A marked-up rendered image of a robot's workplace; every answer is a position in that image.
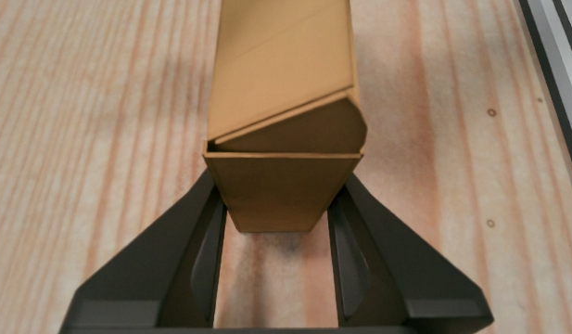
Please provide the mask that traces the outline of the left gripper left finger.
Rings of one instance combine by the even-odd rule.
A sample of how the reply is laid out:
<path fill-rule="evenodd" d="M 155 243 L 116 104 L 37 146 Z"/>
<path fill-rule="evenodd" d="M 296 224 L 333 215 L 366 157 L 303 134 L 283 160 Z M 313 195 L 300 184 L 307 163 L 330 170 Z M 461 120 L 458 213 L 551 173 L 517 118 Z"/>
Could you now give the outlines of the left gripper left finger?
<path fill-rule="evenodd" d="M 207 167 L 180 199 L 74 291 L 60 326 L 213 328 L 226 217 Z"/>

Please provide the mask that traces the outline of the brown cardboard box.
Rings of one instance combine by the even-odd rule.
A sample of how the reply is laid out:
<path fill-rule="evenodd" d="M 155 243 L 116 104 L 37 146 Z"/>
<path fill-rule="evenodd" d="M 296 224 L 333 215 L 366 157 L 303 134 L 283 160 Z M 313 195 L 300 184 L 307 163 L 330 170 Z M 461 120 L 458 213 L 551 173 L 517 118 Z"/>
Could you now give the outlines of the brown cardboard box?
<path fill-rule="evenodd" d="M 350 0 L 222 0 L 201 155 L 238 232 L 314 229 L 364 156 L 360 106 Z"/>

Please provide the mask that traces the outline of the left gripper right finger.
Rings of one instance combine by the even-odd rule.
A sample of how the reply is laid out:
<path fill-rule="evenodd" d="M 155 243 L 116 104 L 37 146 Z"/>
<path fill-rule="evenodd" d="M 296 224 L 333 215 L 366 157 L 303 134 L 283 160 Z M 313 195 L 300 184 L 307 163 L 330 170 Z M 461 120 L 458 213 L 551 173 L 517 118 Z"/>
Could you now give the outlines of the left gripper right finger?
<path fill-rule="evenodd" d="M 483 289 L 354 172 L 327 208 L 327 221 L 339 328 L 476 334 L 494 323 Z"/>

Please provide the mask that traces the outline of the grey aluminium extrusion bar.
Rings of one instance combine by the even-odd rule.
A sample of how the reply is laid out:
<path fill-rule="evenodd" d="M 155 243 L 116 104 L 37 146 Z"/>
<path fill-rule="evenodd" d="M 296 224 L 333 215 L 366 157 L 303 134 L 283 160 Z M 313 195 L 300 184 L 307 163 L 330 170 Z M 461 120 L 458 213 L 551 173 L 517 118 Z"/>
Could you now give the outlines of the grey aluminium extrusion bar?
<path fill-rule="evenodd" d="M 572 0 L 519 0 L 572 161 Z"/>

